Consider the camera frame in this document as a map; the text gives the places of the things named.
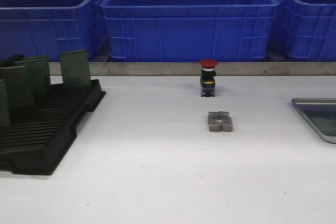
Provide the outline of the green perforated board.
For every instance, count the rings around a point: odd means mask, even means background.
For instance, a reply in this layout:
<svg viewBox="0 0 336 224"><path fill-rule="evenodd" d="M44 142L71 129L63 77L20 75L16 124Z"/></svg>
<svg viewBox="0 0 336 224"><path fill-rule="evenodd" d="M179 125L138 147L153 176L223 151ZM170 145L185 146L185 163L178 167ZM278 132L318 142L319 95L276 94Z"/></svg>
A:
<svg viewBox="0 0 336 224"><path fill-rule="evenodd" d="M65 88L91 86L88 52L86 50L61 52L59 55Z"/></svg>
<svg viewBox="0 0 336 224"><path fill-rule="evenodd" d="M304 114L321 133L335 136L335 112L304 110Z"/></svg>

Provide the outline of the green board rear middle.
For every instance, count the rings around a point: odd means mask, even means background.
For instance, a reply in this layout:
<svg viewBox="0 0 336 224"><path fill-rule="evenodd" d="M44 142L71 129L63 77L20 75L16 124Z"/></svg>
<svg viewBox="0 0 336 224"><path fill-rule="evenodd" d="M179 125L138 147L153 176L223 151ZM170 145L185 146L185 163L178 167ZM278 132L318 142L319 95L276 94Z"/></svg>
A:
<svg viewBox="0 0 336 224"><path fill-rule="evenodd" d="M26 67L28 71L30 84L33 89L34 98L36 99L45 98L46 88L41 62L38 59L19 60L14 61L13 65Z"/></svg>

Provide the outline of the green board rear back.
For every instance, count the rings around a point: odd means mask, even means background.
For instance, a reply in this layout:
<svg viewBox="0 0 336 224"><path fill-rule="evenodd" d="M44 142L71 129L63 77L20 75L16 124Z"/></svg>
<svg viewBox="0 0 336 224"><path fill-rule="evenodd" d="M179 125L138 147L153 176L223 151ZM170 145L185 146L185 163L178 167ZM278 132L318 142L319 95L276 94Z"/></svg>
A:
<svg viewBox="0 0 336 224"><path fill-rule="evenodd" d="M24 58L24 60L32 61L32 60L39 60L41 63L41 70L44 77L44 83L45 83L45 89L46 91L50 91L51 83L50 83L50 69L49 69L49 59L47 55L41 55L41 56L34 56L34 57L28 57Z"/></svg>

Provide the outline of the black slotted board rack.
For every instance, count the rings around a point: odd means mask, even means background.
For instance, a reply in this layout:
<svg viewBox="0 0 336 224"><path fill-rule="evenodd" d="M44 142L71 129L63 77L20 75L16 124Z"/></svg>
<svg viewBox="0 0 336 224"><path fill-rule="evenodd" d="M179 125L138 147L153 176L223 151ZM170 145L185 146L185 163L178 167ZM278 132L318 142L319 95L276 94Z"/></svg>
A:
<svg viewBox="0 0 336 224"><path fill-rule="evenodd" d="M76 139L77 123L104 95L97 79L89 87L72 89L53 84L34 107L12 110L11 126L1 129L1 170L51 175Z"/></svg>

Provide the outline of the silver metal tray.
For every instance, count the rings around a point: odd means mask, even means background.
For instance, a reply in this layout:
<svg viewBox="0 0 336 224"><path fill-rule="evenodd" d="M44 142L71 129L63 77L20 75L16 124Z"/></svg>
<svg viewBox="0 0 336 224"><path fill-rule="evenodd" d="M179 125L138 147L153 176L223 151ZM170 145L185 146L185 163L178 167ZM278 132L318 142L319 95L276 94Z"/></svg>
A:
<svg viewBox="0 0 336 224"><path fill-rule="evenodd" d="M324 135L304 114L304 110L309 111L329 111L335 112L335 98L294 98L291 100L293 107L303 119L312 127L321 139L328 143L335 144L335 136Z"/></svg>

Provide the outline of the green board left middle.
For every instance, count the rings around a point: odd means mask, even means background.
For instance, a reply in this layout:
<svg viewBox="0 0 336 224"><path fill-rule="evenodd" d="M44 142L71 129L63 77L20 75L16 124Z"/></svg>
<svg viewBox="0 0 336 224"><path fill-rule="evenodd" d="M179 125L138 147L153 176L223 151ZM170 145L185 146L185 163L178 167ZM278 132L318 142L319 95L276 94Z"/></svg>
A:
<svg viewBox="0 0 336 224"><path fill-rule="evenodd" d="M25 66L1 68L1 78L5 80L9 108L34 106L34 95Z"/></svg>

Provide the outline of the green board far left edge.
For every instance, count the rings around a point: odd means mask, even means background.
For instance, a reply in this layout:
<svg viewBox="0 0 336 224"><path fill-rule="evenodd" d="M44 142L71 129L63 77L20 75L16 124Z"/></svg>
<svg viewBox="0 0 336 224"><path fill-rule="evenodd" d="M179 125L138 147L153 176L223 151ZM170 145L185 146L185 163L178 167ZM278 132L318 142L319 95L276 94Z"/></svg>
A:
<svg viewBox="0 0 336 224"><path fill-rule="evenodd" d="M4 79L1 79L1 127L10 126L10 114L7 101L6 83Z"/></svg>

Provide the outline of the red emergency stop button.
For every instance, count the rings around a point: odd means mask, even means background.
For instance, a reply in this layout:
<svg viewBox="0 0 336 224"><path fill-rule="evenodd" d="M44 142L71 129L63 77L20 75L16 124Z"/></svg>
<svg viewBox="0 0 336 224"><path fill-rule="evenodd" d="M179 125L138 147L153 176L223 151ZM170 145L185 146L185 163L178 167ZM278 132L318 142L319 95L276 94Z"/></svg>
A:
<svg viewBox="0 0 336 224"><path fill-rule="evenodd" d="M201 97L215 96L215 79L218 61L213 59L202 59L199 63L201 65Z"/></svg>

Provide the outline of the grey metal clamp block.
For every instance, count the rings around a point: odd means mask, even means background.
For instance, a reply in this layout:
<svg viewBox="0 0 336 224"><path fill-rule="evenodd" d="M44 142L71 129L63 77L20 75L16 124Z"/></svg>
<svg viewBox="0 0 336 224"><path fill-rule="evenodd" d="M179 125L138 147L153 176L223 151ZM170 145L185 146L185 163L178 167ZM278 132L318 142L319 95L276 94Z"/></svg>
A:
<svg viewBox="0 0 336 224"><path fill-rule="evenodd" d="M210 132L232 132L233 123L229 112L208 112L208 130Z"/></svg>

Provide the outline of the blue centre plastic crate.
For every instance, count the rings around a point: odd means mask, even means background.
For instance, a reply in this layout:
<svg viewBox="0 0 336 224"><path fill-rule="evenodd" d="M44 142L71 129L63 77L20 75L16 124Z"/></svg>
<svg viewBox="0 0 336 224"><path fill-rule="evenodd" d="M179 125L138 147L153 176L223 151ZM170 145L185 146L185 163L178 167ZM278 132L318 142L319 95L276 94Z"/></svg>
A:
<svg viewBox="0 0 336 224"><path fill-rule="evenodd" d="M103 0L124 62L263 61L276 0Z"/></svg>

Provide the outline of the blue plastic crate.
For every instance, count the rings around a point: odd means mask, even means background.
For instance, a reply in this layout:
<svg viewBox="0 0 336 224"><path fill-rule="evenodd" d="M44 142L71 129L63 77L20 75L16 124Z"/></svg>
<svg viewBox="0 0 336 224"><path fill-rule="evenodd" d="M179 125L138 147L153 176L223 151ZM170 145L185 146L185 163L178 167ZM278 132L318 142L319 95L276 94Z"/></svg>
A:
<svg viewBox="0 0 336 224"><path fill-rule="evenodd" d="M103 0L1 0L1 58L46 55L59 61L66 51L94 58L108 32Z"/></svg>
<svg viewBox="0 0 336 224"><path fill-rule="evenodd" d="M276 0L103 0L124 62L263 61Z"/></svg>
<svg viewBox="0 0 336 224"><path fill-rule="evenodd" d="M278 0L270 40L287 61L335 61L335 0Z"/></svg>

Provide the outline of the blue left plastic crate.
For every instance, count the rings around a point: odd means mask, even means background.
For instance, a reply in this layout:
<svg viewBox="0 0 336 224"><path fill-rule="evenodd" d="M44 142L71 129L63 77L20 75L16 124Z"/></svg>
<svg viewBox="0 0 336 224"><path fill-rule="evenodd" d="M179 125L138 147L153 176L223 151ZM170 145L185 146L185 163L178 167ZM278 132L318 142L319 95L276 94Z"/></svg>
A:
<svg viewBox="0 0 336 224"><path fill-rule="evenodd" d="M66 51L94 58L108 32L103 0L1 0L1 58L46 55L59 61Z"/></svg>

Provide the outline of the blue right plastic crate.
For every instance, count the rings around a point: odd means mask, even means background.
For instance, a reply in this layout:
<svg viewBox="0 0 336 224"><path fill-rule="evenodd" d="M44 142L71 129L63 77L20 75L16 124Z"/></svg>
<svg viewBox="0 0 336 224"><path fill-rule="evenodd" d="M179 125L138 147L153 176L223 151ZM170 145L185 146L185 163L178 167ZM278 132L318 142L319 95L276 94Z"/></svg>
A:
<svg viewBox="0 0 336 224"><path fill-rule="evenodd" d="M278 0L270 40L287 61L335 61L335 0Z"/></svg>

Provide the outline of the steel table edge rail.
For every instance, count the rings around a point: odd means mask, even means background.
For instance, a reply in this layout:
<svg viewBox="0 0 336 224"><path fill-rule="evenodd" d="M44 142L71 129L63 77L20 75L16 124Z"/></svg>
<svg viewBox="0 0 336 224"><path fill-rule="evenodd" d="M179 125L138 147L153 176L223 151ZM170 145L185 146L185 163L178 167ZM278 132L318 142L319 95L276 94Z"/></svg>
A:
<svg viewBox="0 0 336 224"><path fill-rule="evenodd" d="M199 63L90 62L92 76L199 76ZM335 76L335 62L220 62L217 76Z"/></svg>

